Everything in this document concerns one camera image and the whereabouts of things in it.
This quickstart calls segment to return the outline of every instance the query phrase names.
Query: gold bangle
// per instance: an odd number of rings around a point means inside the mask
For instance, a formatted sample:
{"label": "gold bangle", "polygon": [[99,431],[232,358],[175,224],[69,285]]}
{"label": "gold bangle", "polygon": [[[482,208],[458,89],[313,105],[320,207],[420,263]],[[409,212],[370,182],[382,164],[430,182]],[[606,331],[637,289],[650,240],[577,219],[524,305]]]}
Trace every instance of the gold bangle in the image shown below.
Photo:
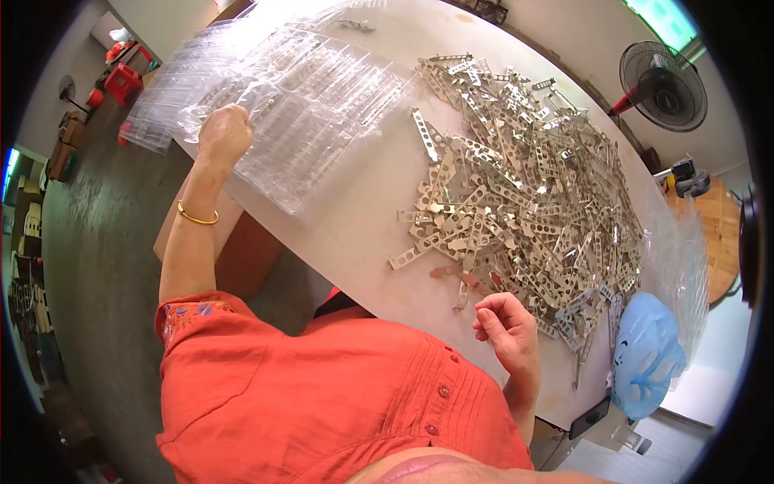
{"label": "gold bangle", "polygon": [[186,213],[185,210],[183,210],[183,200],[180,199],[177,201],[177,211],[180,212],[182,216],[187,218],[190,221],[195,221],[197,224],[202,225],[215,225],[217,224],[217,221],[220,220],[220,217],[217,216],[217,211],[213,210],[215,212],[215,219],[214,220],[199,220],[198,218],[193,218],[190,215]]}

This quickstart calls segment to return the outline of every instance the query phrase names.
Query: window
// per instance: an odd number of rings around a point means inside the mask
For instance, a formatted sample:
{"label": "window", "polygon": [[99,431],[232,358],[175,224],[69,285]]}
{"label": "window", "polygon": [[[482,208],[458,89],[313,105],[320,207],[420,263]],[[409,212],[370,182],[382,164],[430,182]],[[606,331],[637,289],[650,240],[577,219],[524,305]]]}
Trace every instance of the window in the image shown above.
{"label": "window", "polygon": [[13,169],[16,168],[17,160],[19,160],[19,152],[11,148],[8,155],[8,168],[5,171],[5,177],[2,180],[3,201],[5,201],[5,192],[8,190],[8,185],[11,183],[11,175],[13,175]]}
{"label": "window", "polygon": [[640,16],[662,42],[677,51],[694,50],[698,36],[694,24],[676,0],[622,0]]}

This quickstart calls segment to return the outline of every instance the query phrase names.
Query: blue plastic bag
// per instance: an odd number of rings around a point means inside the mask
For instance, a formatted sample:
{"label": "blue plastic bag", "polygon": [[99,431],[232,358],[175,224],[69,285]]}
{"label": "blue plastic bag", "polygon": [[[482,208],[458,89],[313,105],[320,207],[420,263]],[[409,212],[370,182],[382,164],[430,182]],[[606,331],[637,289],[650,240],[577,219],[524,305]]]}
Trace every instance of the blue plastic bag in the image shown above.
{"label": "blue plastic bag", "polygon": [[613,354],[611,399],[629,418],[652,414],[686,365],[672,311],[649,293],[637,293],[621,316]]}

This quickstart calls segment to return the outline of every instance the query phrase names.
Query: concrete floor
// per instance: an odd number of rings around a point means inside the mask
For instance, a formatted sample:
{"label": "concrete floor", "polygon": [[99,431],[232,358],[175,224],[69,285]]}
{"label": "concrete floor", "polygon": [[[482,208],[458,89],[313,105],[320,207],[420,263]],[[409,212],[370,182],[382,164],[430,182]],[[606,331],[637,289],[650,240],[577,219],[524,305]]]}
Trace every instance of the concrete floor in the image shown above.
{"label": "concrete floor", "polygon": [[[132,60],[130,66],[144,59]],[[192,160],[118,146],[129,108],[106,97],[87,125],[70,180],[50,182],[43,204],[43,259],[51,320],[76,400],[128,482],[175,482],[155,443],[162,431],[153,332],[161,264],[152,251]],[[246,297],[264,321],[297,335],[330,291],[285,251],[262,290]],[[533,443],[538,469],[554,469],[560,442]]]}

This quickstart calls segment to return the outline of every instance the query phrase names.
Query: red bucket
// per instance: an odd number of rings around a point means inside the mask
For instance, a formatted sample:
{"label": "red bucket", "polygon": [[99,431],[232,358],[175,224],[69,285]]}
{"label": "red bucket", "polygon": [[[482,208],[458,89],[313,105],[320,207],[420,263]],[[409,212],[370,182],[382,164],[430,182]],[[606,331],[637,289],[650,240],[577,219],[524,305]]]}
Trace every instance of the red bucket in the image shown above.
{"label": "red bucket", "polygon": [[90,108],[99,108],[99,106],[102,104],[103,99],[104,99],[104,94],[102,94],[102,91],[100,91],[97,88],[94,88],[91,90],[91,94],[89,94],[89,99],[86,101],[86,106]]}

